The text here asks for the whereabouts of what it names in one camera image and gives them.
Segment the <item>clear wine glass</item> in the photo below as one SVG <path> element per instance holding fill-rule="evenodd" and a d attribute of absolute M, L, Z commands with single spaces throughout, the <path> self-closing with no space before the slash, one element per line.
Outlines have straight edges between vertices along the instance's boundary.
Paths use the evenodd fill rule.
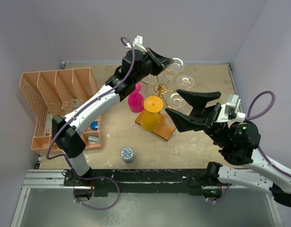
<path fill-rule="evenodd" d="M 185 69 L 185 64 L 180 58 L 173 58 L 173 63 L 170 64 L 166 72 L 166 82 L 171 81 L 178 73 Z"/>
<path fill-rule="evenodd" d="M 184 106 L 184 100 L 178 93 L 172 93 L 168 98 L 168 107 L 179 109 Z"/>
<path fill-rule="evenodd" d="M 177 84 L 180 89 L 189 91 L 194 86 L 194 79 L 188 75 L 182 75 L 177 78 Z"/>

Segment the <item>yellow plastic goblet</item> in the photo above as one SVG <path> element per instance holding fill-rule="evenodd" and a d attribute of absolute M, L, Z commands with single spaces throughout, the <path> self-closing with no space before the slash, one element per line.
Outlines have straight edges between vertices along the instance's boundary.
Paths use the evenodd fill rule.
<path fill-rule="evenodd" d="M 141 127 L 146 131 L 153 131 L 159 125 L 159 112 L 163 108 L 163 101 L 158 96 L 149 96 L 144 99 L 143 106 Z"/>

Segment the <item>pink plastic goblet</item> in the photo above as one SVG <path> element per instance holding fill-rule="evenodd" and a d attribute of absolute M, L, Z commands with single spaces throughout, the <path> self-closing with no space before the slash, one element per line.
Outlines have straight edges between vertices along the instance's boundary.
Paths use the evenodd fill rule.
<path fill-rule="evenodd" d="M 135 85 L 135 90 L 128 97 L 128 106 L 129 106 L 129 109 L 133 113 L 140 113 L 144 110 L 144 107 L 142 104 L 144 97 L 140 93 L 140 91 L 141 91 L 141 83 L 137 83 Z"/>

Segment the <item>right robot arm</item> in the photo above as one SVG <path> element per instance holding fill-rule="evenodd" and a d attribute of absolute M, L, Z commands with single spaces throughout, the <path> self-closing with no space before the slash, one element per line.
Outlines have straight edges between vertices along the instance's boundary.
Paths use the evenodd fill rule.
<path fill-rule="evenodd" d="M 266 114 L 275 103 L 272 91 L 259 93 L 271 95 L 270 104 L 259 114 L 239 112 L 240 98 L 229 95 L 225 104 L 207 106 L 209 101 L 220 98 L 221 93 L 198 93 L 178 89 L 177 93 L 192 107 L 189 115 L 166 108 L 166 112 L 179 132 L 203 131 L 213 144 L 220 147 L 220 154 L 231 165 L 242 166 L 234 169 L 217 162 L 209 162 L 204 179 L 207 184 L 236 184 L 257 189 L 286 207 L 291 208 L 291 169 L 269 158 L 260 148 L 261 135 L 253 123 Z"/>

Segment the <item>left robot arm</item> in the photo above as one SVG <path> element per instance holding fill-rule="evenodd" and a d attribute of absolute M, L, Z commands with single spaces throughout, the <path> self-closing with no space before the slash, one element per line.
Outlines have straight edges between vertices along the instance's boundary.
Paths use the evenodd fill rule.
<path fill-rule="evenodd" d="M 159 75 L 173 62 L 172 58 L 163 57 L 150 48 L 145 52 L 129 50 L 114 74 L 88 101 L 64 117 L 58 114 L 53 117 L 51 143 L 63 151 L 62 156 L 76 172 L 76 182 L 87 185 L 91 181 L 91 168 L 83 153 L 86 144 L 82 133 L 104 112 L 129 96 L 143 78 Z"/>

